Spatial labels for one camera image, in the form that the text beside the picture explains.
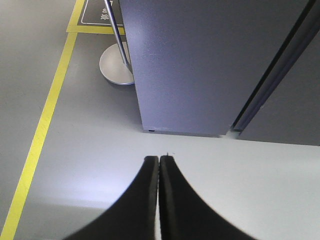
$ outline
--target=yellow tape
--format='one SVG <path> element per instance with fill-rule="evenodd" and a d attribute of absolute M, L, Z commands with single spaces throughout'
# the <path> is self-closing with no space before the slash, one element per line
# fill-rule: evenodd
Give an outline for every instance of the yellow tape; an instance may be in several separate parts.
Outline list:
<path fill-rule="evenodd" d="M 8 215 L 2 229 L 1 240 L 13 240 L 16 234 L 18 223 L 27 199 L 30 185 L 36 171 L 38 160 L 46 139 L 52 116 L 55 111 L 60 90 L 65 79 L 77 35 L 78 34 L 76 32 L 69 33 L 64 44 L 62 55 L 56 69 L 49 94 L 45 101 L 44 108 L 40 116 L 38 126 L 35 130 L 28 156 L 26 158 Z"/>
<path fill-rule="evenodd" d="M 76 0 L 68 25 L 77 25 L 85 0 Z"/>
<path fill-rule="evenodd" d="M 123 27 L 119 27 L 119 33 L 125 35 Z M 66 29 L 68 33 L 85 33 L 85 34 L 114 34 L 110 26 L 85 26 L 85 25 L 69 25 Z"/>

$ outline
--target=floor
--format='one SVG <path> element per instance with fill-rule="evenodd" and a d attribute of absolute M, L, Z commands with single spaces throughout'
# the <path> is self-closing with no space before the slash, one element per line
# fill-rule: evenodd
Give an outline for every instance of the floor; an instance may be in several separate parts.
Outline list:
<path fill-rule="evenodd" d="M 53 81 L 73 0 L 0 1 L 0 230 Z M 79 33 L 15 240 L 58 240 L 107 209 L 147 155 L 261 240 L 320 238 L 320 148 L 142 130 L 134 85 L 99 70 L 112 35 Z M 3 235 L 0 240 L 10 240 Z"/>

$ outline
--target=gray metal cabinet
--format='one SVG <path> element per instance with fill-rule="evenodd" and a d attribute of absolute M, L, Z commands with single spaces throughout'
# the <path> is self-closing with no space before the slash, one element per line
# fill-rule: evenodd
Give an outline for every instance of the gray metal cabinet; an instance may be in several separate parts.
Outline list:
<path fill-rule="evenodd" d="M 239 138 L 320 145 L 320 33 Z"/>
<path fill-rule="evenodd" d="M 306 0 L 120 0 L 145 130 L 223 135 Z"/>

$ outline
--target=stanchion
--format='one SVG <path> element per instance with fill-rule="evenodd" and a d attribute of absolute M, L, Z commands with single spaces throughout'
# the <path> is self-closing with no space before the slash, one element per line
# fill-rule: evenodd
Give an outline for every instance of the stanchion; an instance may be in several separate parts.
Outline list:
<path fill-rule="evenodd" d="M 108 47 L 101 55 L 99 67 L 103 76 L 111 83 L 118 85 L 134 84 L 130 60 L 128 60 L 128 46 L 121 41 L 117 22 L 111 7 L 110 0 L 104 0 L 109 15 L 110 24 L 116 39 L 116 44 Z"/>

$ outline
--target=round metal base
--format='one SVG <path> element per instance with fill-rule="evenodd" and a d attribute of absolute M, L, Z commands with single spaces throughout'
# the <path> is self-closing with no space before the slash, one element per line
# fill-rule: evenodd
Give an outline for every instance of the round metal base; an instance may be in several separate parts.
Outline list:
<path fill-rule="evenodd" d="M 122 42 L 125 54 L 129 56 L 126 42 Z M 100 71 L 103 76 L 113 84 L 131 85 L 134 84 L 134 76 L 122 61 L 120 50 L 117 44 L 108 47 L 100 57 Z"/>

